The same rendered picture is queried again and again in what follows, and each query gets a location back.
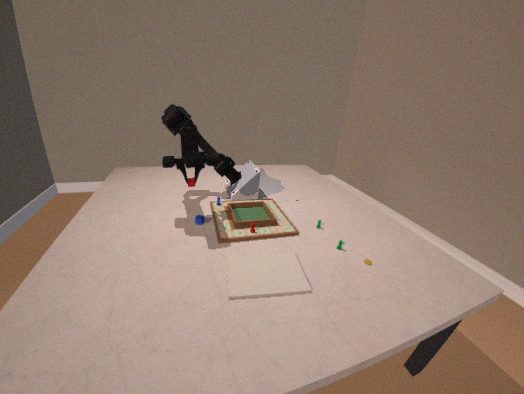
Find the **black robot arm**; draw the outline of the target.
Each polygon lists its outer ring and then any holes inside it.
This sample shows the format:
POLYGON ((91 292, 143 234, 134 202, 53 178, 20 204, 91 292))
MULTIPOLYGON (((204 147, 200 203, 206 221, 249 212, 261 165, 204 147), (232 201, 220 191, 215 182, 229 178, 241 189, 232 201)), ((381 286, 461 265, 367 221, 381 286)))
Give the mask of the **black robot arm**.
POLYGON ((201 162, 206 162, 206 154, 213 154, 217 159, 217 165, 213 166, 213 169, 221 177, 225 175, 230 180, 231 185, 242 178, 241 172, 238 172, 234 168, 235 162, 230 157, 216 152, 210 146, 210 144, 200 135, 197 127, 193 124, 193 121, 190 118, 191 115, 187 113, 183 107, 171 105, 165 109, 164 113, 165 114, 161 117, 163 125, 171 131, 174 137, 179 134, 181 136, 181 141, 184 142, 187 147, 194 147, 194 150, 192 151, 188 151, 188 148, 184 148, 183 162, 185 162, 187 168, 200 167, 201 162), (196 146, 199 146, 204 152, 199 152, 198 147, 196 146))

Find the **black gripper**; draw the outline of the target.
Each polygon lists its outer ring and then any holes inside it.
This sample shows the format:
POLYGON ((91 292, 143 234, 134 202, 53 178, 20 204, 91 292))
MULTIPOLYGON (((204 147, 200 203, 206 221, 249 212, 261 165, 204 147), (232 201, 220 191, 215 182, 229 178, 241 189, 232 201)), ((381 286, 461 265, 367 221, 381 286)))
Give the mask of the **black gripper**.
MULTIPOLYGON (((180 171, 182 172, 185 180, 186 180, 186 183, 188 184, 188 179, 187 179, 187 174, 186 174, 186 169, 185 169, 185 162, 183 162, 183 152, 184 152, 184 148, 188 148, 188 151, 192 151, 194 150, 194 147, 187 147, 184 142, 181 141, 181 147, 182 147, 182 159, 174 159, 174 156, 164 156, 163 157, 163 168, 173 168, 175 166, 175 164, 177 165, 177 170, 180 169, 180 171)), ((205 163, 208 164, 208 166, 216 166, 217 165, 217 159, 216 157, 212 154, 212 155, 206 155, 206 162, 201 162, 201 166, 200 167, 195 167, 195 183, 197 182, 197 179, 198 179, 198 176, 199 176, 199 173, 201 171, 202 168, 205 168, 205 163)))

